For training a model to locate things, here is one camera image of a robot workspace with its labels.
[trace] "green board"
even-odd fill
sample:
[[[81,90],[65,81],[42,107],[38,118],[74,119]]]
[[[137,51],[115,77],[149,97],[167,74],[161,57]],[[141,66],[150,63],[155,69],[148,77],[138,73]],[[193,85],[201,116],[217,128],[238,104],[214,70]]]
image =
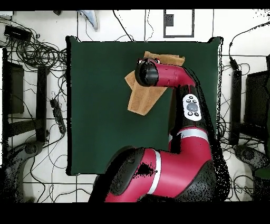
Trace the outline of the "green board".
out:
[[[124,77],[145,51],[185,56],[205,95],[216,128],[218,48],[222,38],[200,42],[78,42],[71,45],[71,135],[67,173],[101,174],[122,147],[167,150],[171,89],[145,116],[127,110],[131,89]]]

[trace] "control button panel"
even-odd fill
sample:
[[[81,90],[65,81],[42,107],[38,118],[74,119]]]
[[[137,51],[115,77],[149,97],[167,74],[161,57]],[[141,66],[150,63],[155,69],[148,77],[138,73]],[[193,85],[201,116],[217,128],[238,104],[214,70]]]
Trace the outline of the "control button panel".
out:
[[[195,122],[201,120],[200,106],[198,99],[193,94],[187,94],[183,98],[184,115],[187,119]]]

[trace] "brown cloth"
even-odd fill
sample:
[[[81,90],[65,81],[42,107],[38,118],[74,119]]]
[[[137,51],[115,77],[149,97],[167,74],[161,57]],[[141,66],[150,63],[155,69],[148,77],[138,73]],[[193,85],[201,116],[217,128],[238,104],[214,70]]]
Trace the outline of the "brown cloth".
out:
[[[144,53],[144,58],[158,58],[162,64],[173,64],[182,66],[185,57],[171,54],[153,54],[149,51]],[[140,115],[145,115],[154,106],[157,100],[162,96],[167,87],[143,87],[135,79],[135,72],[132,71],[125,77],[126,82],[132,90],[128,110]]]

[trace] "red robot arm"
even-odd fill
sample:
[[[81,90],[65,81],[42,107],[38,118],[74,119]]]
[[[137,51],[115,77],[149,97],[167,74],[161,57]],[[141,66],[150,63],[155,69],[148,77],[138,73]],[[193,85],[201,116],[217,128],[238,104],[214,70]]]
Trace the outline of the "red robot arm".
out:
[[[142,86],[176,88],[175,126],[169,134],[168,151],[133,148],[122,154],[104,201],[137,202],[146,194],[176,201],[211,200],[216,176],[202,113],[206,105],[200,101],[194,79],[183,67],[151,58],[138,61],[135,75]]]

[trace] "white stripe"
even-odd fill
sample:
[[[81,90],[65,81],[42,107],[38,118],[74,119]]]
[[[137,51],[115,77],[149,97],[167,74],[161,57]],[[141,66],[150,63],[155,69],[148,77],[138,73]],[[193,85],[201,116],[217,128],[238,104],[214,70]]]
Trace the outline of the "white stripe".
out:
[[[161,173],[161,157],[159,152],[155,150],[156,153],[156,170],[155,170],[155,175],[154,175],[154,180],[152,183],[152,186],[150,190],[148,191],[148,194],[153,194],[154,191],[156,190],[160,178],[160,173]]]
[[[199,129],[194,129],[194,128],[185,129],[185,130],[182,130],[182,131],[178,132],[177,135],[179,135],[179,134],[181,134],[181,138],[199,137],[199,138],[203,138],[206,141],[208,141],[207,134],[203,130],[199,130]]]

